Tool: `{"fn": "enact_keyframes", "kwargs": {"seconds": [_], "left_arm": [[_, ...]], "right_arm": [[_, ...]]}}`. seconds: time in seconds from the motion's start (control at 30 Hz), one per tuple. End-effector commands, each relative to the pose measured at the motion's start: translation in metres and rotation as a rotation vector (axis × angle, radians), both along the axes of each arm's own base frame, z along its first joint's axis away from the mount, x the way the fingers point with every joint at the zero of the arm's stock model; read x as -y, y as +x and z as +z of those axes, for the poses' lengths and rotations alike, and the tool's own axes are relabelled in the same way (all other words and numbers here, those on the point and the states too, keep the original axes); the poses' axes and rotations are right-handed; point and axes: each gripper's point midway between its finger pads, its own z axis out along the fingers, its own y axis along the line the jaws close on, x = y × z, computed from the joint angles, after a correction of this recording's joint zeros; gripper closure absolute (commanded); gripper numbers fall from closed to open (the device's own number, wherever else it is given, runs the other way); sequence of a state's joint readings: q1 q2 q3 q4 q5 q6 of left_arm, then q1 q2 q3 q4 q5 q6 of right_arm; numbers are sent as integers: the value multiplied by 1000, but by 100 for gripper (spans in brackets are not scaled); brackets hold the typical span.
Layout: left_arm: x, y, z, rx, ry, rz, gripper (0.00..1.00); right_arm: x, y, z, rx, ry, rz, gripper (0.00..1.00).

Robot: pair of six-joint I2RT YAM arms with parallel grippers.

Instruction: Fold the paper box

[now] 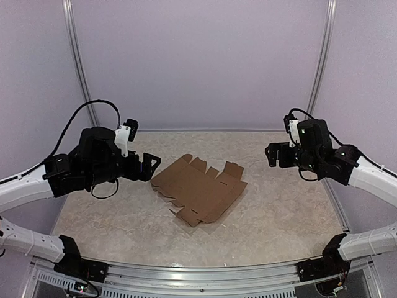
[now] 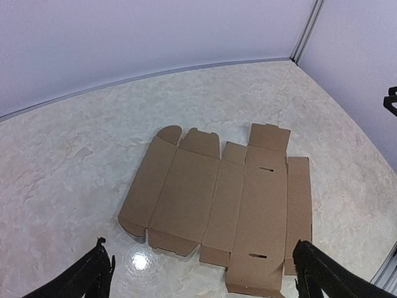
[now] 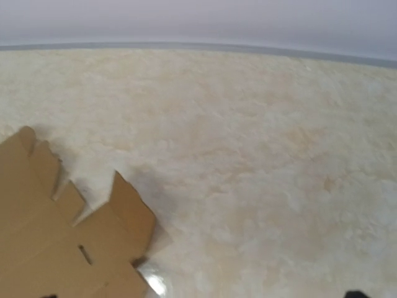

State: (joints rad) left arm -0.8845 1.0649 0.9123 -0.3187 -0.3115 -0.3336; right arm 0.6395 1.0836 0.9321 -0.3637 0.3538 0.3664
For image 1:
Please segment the brown cardboard box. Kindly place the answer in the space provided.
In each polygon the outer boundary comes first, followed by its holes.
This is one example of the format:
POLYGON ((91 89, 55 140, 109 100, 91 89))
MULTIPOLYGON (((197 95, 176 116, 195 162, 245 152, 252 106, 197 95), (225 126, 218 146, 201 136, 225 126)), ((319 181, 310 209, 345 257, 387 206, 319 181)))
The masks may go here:
POLYGON ((243 193, 248 185, 243 172, 237 163, 227 161, 220 172, 185 154, 152 178, 151 185, 179 208, 176 217, 195 227, 217 221, 243 193))

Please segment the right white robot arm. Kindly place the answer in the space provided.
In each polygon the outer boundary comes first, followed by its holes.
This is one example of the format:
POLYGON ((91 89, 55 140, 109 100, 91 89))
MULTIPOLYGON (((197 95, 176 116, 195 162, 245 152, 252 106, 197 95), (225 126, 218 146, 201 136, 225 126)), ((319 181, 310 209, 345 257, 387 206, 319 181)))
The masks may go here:
MULTIPOLYGON (((332 146, 332 134, 325 120, 298 120, 285 117, 289 141, 270 143, 265 148, 269 166, 296 167, 300 173, 312 172, 317 180, 361 189, 389 205, 396 205, 396 173, 366 157, 353 145, 332 146)), ((318 271, 331 275, 342 261, 396 251, 396 224, 362 233, 335 236, 317 262, 318 271)))

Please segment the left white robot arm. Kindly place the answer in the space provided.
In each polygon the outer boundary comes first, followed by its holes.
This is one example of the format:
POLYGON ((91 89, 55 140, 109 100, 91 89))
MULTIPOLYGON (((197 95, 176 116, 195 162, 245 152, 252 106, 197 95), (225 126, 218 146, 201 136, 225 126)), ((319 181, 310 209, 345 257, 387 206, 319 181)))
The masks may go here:
MULTIPOLYGON (((149 153, 140 158, 128 149, 136 129, 121 126, 86 128, 78 145, 68 154, 53 155, 27 174, 1 183, 1 211, 40 199, 63 197, 76 191, 92 194, 102 183, 118 184, 120 178, 149 181, 161 159, 149 153)), ((51 236, 16 226, 1 219, 1 248, 62 263, 73 276, 80 276, 87 263, 70 237, 51 236)))

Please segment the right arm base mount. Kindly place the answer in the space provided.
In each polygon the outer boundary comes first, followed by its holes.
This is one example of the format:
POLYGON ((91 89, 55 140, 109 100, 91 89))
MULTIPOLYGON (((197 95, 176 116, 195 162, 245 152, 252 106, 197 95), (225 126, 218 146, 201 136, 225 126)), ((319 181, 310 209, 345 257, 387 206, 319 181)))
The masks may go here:
POLYGON ((298 262, 296 267, 300 282, 348 273, 351 261, 343 260, 338 251, 346 236, 346 233, 334 236, 323 249, 321 257, 298 262))

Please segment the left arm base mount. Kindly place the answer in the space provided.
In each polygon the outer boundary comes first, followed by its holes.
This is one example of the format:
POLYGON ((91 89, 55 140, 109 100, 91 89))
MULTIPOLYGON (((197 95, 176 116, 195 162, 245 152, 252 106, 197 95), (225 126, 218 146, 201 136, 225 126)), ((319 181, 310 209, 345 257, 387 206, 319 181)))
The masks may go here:
POLYGON ((65 254, 59 262, 55 262, 54 271, 73 276, 84 281, 104 282, 109 265, 105 262, 85 259, 81 256, 75 240, 60 235, 65 254))

